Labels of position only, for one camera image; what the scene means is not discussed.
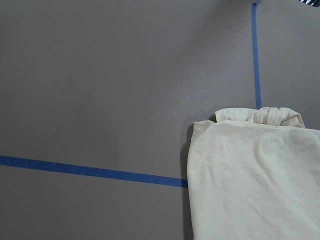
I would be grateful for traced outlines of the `cream long-sleeve printed shirt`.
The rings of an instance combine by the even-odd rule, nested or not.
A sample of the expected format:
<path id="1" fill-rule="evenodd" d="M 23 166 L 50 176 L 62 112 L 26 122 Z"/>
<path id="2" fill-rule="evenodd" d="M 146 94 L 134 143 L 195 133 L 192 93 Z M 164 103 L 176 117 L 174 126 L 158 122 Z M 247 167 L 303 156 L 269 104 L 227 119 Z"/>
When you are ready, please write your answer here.
<path id="1" fill-rule="evenodd" d="M 290 108 L 225 108 L 193 125 L 187 180 L 196 240 L 317 240 L 320 132 Z"/>

